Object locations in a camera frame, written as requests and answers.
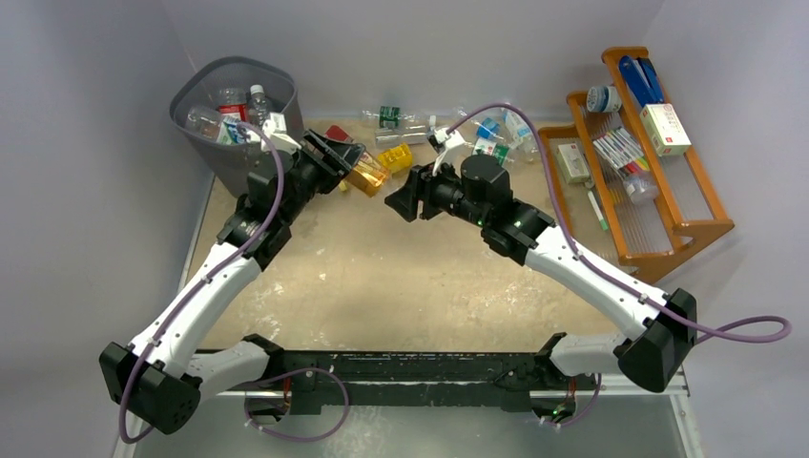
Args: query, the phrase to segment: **bin rim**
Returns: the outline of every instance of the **bin rim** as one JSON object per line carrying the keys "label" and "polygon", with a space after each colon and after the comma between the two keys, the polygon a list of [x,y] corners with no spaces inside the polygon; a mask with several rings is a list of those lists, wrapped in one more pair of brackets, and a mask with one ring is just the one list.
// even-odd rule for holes
{"label": "bin rim", "polygon": [[273,67],[272,65],[265,64],[265,63],[260,62],[260,61],[258,61],[256,59],[251,59],[250,57],[244,57],[244,56],[241,56],[241,55],[229,55],[227,57],[221,57],[219,59],[211,61],[208,65],[206,65],[205,67],[202,67],[199,70],[199,72],[195,73],[194,76],[192,76],[191,79],[189,79],[188,82],[185,83],[182,86],[182,88],[180,88],[180,90],[177,92],[177,94],[174,96],[174,98],[172,98],[172,103],[169,104],[169,117],[172,119],[172,122],[176,124],[175,112],[176,112],[176,107],[177,107],[177,105],[179,105],[180,100],[182,100],[182,98],[189,91],[191,91],[191,88],[195,87],[197,85],[197,83],[199,83],[199,81],[202,80],[202,78],[207,76],[208,73],[212,72],[213,70],[218,69],[219,67],[222,67],[222,66],[227,65],[227,64],[237,64],[237,63],[239,63],[239,64],[250,64],[250,65],[253,65],[255,67],[259,67],[259,68],[262,68],[264,70],[268,70],[268,71],[277,73],[278,76],[280,76],[283,79],[287,80],[287,82],[292,86],[292,96],[289,97],[289,100],[286,102],[286,105],[283,106],[284,111],[286,111],[286,109],[289,108],[289,105],[293,101],[295,101],[297,99],[297,97],[298,97],[298,86],[295,84],[295,80],[292,79],[292,76],[289,73],[279,69],[278,67]]}

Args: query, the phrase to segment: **blue stapler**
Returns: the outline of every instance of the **blue stapler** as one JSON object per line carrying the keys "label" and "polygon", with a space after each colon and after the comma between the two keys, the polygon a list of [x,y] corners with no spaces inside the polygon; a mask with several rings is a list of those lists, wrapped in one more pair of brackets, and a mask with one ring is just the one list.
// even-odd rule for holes
{"label": "blue stapler", "polygon": [[657,79],[652,61],[646,58],[634,60],[628,55],[621,57],[618,68],[630,91],[641,107],[650,103],[663,103],[663,90]]}

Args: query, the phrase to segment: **pack of markers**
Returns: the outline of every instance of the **pack of markers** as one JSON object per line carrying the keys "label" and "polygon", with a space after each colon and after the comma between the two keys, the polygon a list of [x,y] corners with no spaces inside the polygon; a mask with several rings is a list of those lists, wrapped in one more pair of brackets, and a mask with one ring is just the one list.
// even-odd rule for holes
{"label": "pack of markers", "polygon": [[592,146],[621,178],[632,203],[644,203],[659,195],[643,150],[626,129],[611,129],[595,138]]}

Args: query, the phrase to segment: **blue object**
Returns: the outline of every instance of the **blue object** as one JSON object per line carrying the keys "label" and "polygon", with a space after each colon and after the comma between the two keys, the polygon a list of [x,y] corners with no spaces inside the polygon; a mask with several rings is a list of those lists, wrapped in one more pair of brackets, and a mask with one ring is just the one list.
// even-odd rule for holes
{"label": "blue object", "polygon": [[490,117],[484,119],[481,125],[478,126],[478,136],[480,138],[491,139],[498,132],[500,132],[500,124]]}
{"label": "blue object", "polygon": [[638,59],[634,62],[631,57],[625,55],[618,62],[618,68],[641,107],[650,103],[663,103],[663,90],[660,88],[660,81],[657,79],[652,61]]}

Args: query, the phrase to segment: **floor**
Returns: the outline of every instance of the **floor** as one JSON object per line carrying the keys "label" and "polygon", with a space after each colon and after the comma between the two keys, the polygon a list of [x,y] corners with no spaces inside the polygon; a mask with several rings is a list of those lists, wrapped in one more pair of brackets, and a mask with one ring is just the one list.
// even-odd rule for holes
{"label": "floor", "polygon": [[[358,121],[311,119],[324,132],[341,125],[373,154],[370,129]],[[472,139],[469,130],[465,138]],[[412,148],[416,162],[435,154]],[[539,160],[511,172],[518,198],[552,215]],[[233,301],[203,348],[224,348],[259,333],[285,348],[413,351],[536,351],[560,331],[611,332],[594,308],[551,279],[488,250],[479,231],[441,215],[407,223],[356,189],[316,197],[292,227],[293,238]],[[577,238],[598,254],[614,253],[582,185],[565,186]],[[216,181],[199,232],[196,272],[235,208]]]}

